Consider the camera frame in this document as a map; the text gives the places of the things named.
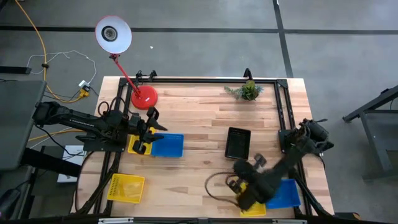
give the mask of black plastic container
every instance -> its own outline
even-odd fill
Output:
[[[228,137],[226,139],[225,157],[232,159],[248,159],[250,135],[250,130],[229,127]]]

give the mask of blue plastic bin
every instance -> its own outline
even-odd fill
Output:
[[[155,136],[164,136],[163,139],[152,143],[152,156],[182,157],[184,146],[183,134],[155,133]]]
[[[299,192],[294,179],[284,179],[275,196],[266,203],[267,209],[300,206]]]

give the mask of desk lamp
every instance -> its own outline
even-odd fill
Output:
[[[109,56],[126,77],[134,92],[131,94],[131,103],[140,110],[148,110],[155,106],[157,101],[156,90],[148,85],[138,87],[133,84],[127,73],[119,64],[120,54],[131,45],[131,29],[118,16],[106,16],[95,27],[95,37],[99,45],[111,55]]]

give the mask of yellow plastic bin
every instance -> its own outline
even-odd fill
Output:
[[[144,177],[126,174],[113,174],[108,190],[108,200],[139,203],[144,190]]]
[[[152,134],[155,134],[156,129],[149,128],[149,131]],[[130,142],[129,142],[129,148],[127,149],[128,153],[137,154],[134,150],[132,150],[132,146],[134,145],[134,142],[137,141],[137,140],[139,140],[139,136],[131,135]],[[150,144],[144,143],[144,146],[146,147],[144,155],[150,155],[150,152],[152,151],[152,143],[150,143]]]
[[[246,189],[246,183],[241,184],[242,190]],[[247,211],[241,211],[241,217],[260,217],[267,215],[266,205],[264,203],[255,202]]]

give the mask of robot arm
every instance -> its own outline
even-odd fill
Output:
[[[333,147],[328,141],[328,132],[313,120],[304,119],[300,128],[291,130],[282,139],[286,146],[285,156],[272,168],[258,173],[256,170],[263,166],[266,160],[262,155],[256,155],[256,165],[252,166],[245,160],[236,161],[235,174],[248,183],[246,190],[242,192],[239,181],[231,181],[229,187],[238,194],[238,205],[242,210],[249,209],[254,202],[265,203],[277,192],[281,180],[289,170],[294,169],[296,163],[306,154],[319,154]]]
[[[147,112],[148,120],[145,122],[138,113],[133,113],[129,118],[119,110],[110,110],[97,117],[61,106],[57,102],[44,102],[36,104],[33,120],[36,125],[63,124],[87,132],[86,136],[76,138],[85,143],[84,150],[96,151],[122,151],[126,146],[127,135],[139,135],[140,140],[134,143],[133,149],[138,154],[145,153],[144,143],[151,143],[161,137],[155,137],[149,132],[150,127],[167,129],[157,123],[159,112],[150,108]]]

